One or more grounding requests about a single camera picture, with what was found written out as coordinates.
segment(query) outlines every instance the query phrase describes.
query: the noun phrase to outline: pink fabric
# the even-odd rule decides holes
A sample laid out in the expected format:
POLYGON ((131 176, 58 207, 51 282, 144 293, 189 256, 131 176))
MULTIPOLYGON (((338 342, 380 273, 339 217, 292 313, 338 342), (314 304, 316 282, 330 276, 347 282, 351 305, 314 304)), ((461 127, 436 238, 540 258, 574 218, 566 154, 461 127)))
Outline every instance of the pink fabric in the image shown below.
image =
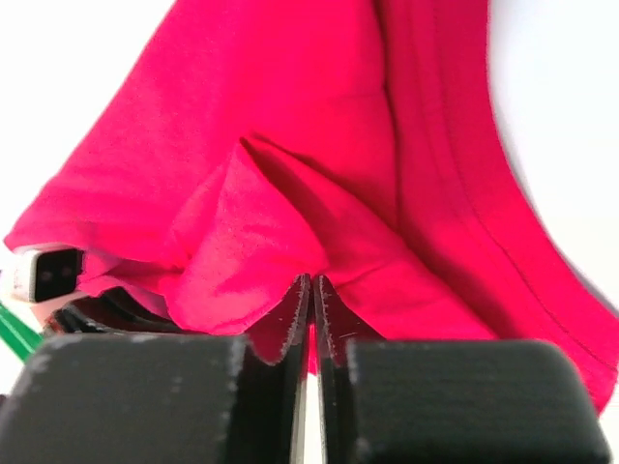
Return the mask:
POLYGON ((86 291, 211 334, 326 274, 388 338, 554 342, 602 409, 619 322, 512 176, 487 20, 486 0, 179 0, 6 243, 85 248, 86 291))

